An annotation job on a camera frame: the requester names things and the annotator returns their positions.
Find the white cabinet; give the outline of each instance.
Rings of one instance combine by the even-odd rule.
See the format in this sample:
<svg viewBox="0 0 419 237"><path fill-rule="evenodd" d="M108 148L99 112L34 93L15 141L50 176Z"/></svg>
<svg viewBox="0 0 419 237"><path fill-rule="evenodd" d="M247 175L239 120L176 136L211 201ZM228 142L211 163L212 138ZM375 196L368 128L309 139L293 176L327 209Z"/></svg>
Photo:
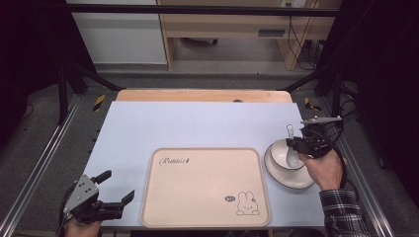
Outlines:
<svg viewBox="0 0 419 237"><path fill-rule="evenodd" d="M155 5L154 0L67 0L74 4ZM157 14L73 13L93 62L166 64Z"/></svg>

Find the floor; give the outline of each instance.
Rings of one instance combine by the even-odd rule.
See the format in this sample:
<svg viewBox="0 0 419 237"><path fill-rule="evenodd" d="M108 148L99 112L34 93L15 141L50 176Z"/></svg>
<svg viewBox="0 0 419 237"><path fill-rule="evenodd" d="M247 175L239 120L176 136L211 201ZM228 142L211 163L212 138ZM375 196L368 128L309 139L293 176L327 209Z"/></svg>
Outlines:
<svg viewBox="0 0 419 237"><path fill-rule="evenodd" d="M210 88L210 89L263 89L276 90L303 78L312 67L307 61L314 57L303 56L299 59L301 67L288 71L279 55L274 40L256 39L220 39L217 45L206 41L182 39L178 42L175 62L172 70L145 66L140 73L121 71L115 68L103 68L101 75L107 80L129 88ZM60 199L73 180L78 179L94 147L107 108L116 97L111 92L87 80L89 91L79 98L69 90L69 100L79 100L79 109L61 138L58 149L45 150L50 138L54 136L58 121L57 89L51 86L33 93L28 99L28 114L12 136L9 145L0 153L0 185L4 191L0 194L0 218L8 216L8 210L14 206L15 199L25 186L28 177L45 152L52 154L52 159L45 162L47 169L40 178L31 198L22 208L26 211L19 216L16 234L24 236L51 235L58 222ZM327 114L330 100L316 98L312 89L315 81L307 83L292 92L293 100L298 104L303 119L315 115ZM99 95L105 94L103 106L92 112ZM305 107L305 98L309 98L319 112ZM352 103L344 106L348 113L355 109ZM360 166L364 180L377 199L385 220L389 223L393 236L419 236L419 210L413 204L396 175L382 169L378 164L375 149L368 134L358 120L356 112L347 116L343 146L350 147L349 154ZM368 205L362 200L362 206ZM367 225L374 236L375 223L370 218ZM275 236L288 236L289 231L276 231Z"/></svg>

